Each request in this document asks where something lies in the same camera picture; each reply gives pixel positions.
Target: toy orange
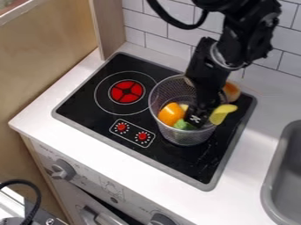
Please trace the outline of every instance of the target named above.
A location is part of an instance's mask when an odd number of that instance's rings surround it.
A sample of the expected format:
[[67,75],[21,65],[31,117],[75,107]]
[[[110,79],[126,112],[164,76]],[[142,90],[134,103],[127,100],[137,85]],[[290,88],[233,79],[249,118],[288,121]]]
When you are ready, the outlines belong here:
[[223,90],[229,102],[235,102],[237,99],[239,99],[240,88],[236,84],[227,81],[226,85],[223,87]]
[[172,102],[166,105],[158,114],[158,119],[172,127],[178,120],[184,118],[184,110],[179,104]]

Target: black cooktop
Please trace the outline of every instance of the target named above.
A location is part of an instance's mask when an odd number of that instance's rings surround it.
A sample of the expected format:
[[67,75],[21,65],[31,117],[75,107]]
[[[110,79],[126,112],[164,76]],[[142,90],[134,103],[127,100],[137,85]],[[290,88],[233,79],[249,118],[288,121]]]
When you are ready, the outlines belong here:
[[175,146],[158,131],[147,100],[156,83],[178,74],[179,71],[128,54],[116,54],[67,97],[53,111],[53,116],[176,178],[202,190],[211,190],[256,101],[242,94],[235,103],[239,109],[206,142],[193,147]]

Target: red knob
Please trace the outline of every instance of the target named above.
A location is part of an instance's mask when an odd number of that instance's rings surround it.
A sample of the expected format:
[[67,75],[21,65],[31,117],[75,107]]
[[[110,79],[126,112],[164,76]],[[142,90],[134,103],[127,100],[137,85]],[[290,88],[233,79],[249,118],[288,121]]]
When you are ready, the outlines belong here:
[[140,133],[140,134],[138,135],[138,139],[139,139],[140,141],[145,141],[145,140],[147,139],[147,137],[148,137],[148,135],[147,135],[146,133]]
[[125,125],[124,123],[120,123],[117,125],[117,129],[118,131],[125,131],[127,129],[127,125]]

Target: tiled wall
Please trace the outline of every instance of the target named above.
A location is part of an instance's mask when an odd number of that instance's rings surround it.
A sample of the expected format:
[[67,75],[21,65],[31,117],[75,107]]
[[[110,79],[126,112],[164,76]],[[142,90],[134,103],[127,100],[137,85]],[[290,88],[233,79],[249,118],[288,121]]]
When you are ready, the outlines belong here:
[[[210,13],[205,24],[192,31],[180,30],[158,17],[146,0],[122,0],[127,41],[165,54],[189,60],[201,37],[219,38],[223,15]],[[201,10],[191,0],[159,0],[165,9],[180,21],[195,23]],[[274,50],[269,58],[254,64],[262,72],[279,70],[301,77],[301,0],[279,1],[283,6],[280,25],[273,38]]]

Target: sink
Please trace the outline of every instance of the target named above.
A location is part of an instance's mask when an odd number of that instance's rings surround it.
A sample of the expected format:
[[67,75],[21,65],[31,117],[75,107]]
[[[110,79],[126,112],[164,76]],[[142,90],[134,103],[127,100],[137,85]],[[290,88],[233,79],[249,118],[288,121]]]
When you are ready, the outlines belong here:
[[284,130],[261,188],[261,203],[281,225],[301,225],[301,120]]

